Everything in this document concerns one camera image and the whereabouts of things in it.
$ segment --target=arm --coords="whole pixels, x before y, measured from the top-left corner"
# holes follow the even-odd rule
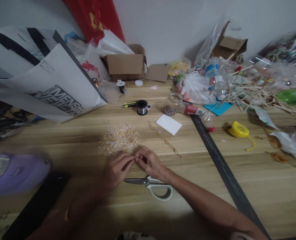
[[[260,229],[236,208],[166,168],[148,148],[141,147],[135,153],[135,161],[151,177],[175,188],[196,213],[214,224],[223,234],[228,229],[229,236],[233,232],[241,232],[256,240],[267,240]]]
[[[112,159],[108,167],[100,174],[91,186],[68,209],[64,209],[43,223],[26,240],[58,240],[67,234],[84,218],[101,200],[114,190],[129,172],[134,156],[120,153]]]

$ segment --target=black spool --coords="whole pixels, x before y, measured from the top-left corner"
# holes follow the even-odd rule
[[[147,114],[148,110],[146,109],[146,107],[148,106],[147,101],[145,100],[139,100],[137,101],[136,105],[137,107],[137,114],[140,116],[144,116]]]

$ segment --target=scissors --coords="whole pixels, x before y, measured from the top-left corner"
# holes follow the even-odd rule
[[[126,183],[145,185],[151,192],[151,194],[158,200],[168,201],[172,196],[172,186],[166,183],[160,183],[160,180],[154,179],[150,176],[146,176],[145,178],[127,178],[124,180]],[[167,192],[163,196],[156,195],[152,189],[153,188],[167,188]]]

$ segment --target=hand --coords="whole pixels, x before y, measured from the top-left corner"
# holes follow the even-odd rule
[[[151,177],[163,182],[168,180],[169,169],[159,160],[157,154],[142,146],[135,153],[135,162]]]
[[[121,152],[111,159],[102,173],[104,185],[110,190],[115,189],[125,179],[133,162],[134,156],[126,152]]]

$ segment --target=pen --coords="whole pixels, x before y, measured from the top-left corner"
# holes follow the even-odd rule
[[[129,102],[129,103],[125,103],[124,105],[128,105],[128,104],[135,104],[137,101],[134,102]]]
[[[135,104],[122,105],[122,107],[135,107]]]

